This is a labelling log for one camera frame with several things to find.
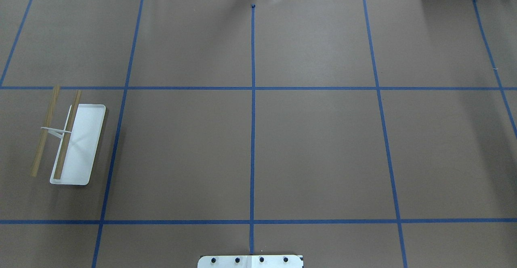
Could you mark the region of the white towel rack base tray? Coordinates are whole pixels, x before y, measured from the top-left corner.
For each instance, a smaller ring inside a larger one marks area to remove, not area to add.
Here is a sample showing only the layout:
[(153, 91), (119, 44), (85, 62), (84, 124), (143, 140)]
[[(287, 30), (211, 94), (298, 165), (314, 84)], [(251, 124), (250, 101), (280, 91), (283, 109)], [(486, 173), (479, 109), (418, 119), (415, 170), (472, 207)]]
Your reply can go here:
[(105, 119), (103, 104), (79, 104), (71, 129), (67, 153), (59, 179), (54, 178), (56, 156), (49, 182), (54, 185), (85, 186), (89, 183)]

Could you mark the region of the inner wooden rack bar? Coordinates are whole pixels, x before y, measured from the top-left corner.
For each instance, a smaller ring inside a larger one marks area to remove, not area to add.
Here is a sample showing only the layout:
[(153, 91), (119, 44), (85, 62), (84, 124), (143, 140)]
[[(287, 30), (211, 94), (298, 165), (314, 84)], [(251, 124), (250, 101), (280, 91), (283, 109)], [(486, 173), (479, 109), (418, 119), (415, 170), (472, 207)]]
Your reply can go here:
[(81, 95), (82, 95), (82, 91), (77, 90), (75, 97), (74, 97), (74, 101), (70, 107), (70, 112), (69, 112), (69, 116), (67, 118), (65, 131), (63, 133), (61, 148), (60, 148), (59, 156), (57, 159), (57, 166), (56, 166), (56, 169), (55, 169), (55, 172), (53, 175), (53, 178), (55, 180), (60, 180), (61, 176), (62, 176), (63, 166), (64, 166), (64, 163), (66, 160), (67, 150), (68, 150), (68, 146), (69, 146), (70, 139), (71, 139), (71, 133), (72, 133), (72, 130), (74, 127), (75, 119), (76, 119), (76, 113), (79, 108)]

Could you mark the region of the wooden rack bar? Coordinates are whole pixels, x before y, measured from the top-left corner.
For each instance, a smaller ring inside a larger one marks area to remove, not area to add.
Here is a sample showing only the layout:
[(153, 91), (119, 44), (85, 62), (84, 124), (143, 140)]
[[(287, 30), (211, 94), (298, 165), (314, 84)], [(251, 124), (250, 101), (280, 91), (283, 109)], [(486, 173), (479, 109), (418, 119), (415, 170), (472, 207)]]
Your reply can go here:
[(35, 157), (34, 157), (34, 160), (32, 162), (32, 166), (31, 166), (31, 172), (30, 172), (31, 177), (36, 177), (38, 174), (38, 170), (39, 170), (39, 167), (41, 164), (42, 156), (44, 154), (44, 147), (46, 146), (46, 139), (47, 139), (47, 135), (48, 135), (48, 130), (45, 129), (45, 127), (50, 127), (50, 123), (52, 122), (53, 113), (55, 110), (55, 106), (57, 104), (57, 100), (59, 98), (60, 89), (61, 89), (61, 86), (59, 86), (59, 85), (56, 85), (53, 87), (52, 96), (50, 97), (50, 102), (48, 104), (47, 112), (46, 112), (44, 122), (43, 122), (44, 128), (40, 129), (41, 131), (40, 131), (40, 136), (39, 136), (39, 140), (38, 140), (38, 144), (37, 144), (37, 148), (36, 148), (36, 153), (35, 153)]
[(79, 108), (81, 95), (82, 95), (82, 91), (77, 90), (75, 97), (74, 97), (74, 101), (70, 107), (70, 112), (69, 112), (69, 116), (67, 118), (65, 131), (63, 133), (61, 148), (60, 148), (59, 156), (57, 159), (57, 166), (56, 166), (56, 169), (55, 169), (55, 172), (53, 175), (53, 178), (55, 180), (60, 180), (61, 176), (62, 176), (63, 166), (64, 166), (64, 163), (66, 160), (67, 150), (68, 150), (68, 146), (69, 146), (70, 139), (71, 139), (71, 133), (72, 133), (72, 130), (74, 127), (75, 119), (76, 119), (76, 113)]

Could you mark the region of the outer wooden rack bar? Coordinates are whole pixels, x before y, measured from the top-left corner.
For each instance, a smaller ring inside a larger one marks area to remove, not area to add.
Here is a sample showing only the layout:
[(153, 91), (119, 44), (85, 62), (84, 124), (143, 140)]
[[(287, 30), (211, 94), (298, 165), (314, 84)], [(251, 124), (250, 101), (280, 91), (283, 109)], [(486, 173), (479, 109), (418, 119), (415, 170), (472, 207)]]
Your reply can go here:
[(38, 170), (39, 170), (39, 167), (41, 164), (42, 156), (44, 154), (44, 147), (46, 146), (46, 139), (47, 139), (47, 135), (48, 135), (48, 130), (45, 129), (45, 127), (50, 127), (50, 123), (52, 122), (53, 113), (55, 110), (55, 106), (57, 104), (57, 100), (59, 98), (60, 89), (61, 89), (61, 86), (59, 86), (59, 85), (56, 85), (53, 87), (52, 96), (50, 97), (50, 102), (48, 104), (47, 112), (46, 112), (44, 122), (43, 122), (44, 128), (40, 129), (41, 131), (40, 131), (40, 136), (39, 136), (39, 140), (38, 140), (38, 144), (37, 144), (37, 148), (36, 148), (36, 153), (35, 153), (35, 157), (34, 157), (34, 160), (32, 162), (32, 166), (31, 166), (31, 172), (30, 172), (31, 177), (36, 177), (38, 174)]

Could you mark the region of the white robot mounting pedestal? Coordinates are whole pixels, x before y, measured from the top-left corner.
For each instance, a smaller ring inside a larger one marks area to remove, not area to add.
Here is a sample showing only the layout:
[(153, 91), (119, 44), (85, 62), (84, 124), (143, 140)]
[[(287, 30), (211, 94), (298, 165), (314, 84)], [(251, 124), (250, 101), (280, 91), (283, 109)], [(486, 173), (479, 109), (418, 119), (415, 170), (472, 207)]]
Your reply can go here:
[(302, 255), (207, 255), (198, 268), (303, 268)]

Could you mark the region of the white rack bracket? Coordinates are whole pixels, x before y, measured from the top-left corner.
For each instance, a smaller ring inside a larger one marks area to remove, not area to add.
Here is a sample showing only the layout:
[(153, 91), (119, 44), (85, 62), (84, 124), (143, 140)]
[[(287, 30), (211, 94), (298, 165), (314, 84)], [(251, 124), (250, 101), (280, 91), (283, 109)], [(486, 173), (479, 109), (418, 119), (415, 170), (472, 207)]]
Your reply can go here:
[(41, 129), (44, 130), (44, 132), (62, 140), (66, 137), (68, 137), (68, 139), (70, 139), (71, 137), (71, 131), (67, 131), (64, 129), (55, 129), (50, 127), (41, 127)]

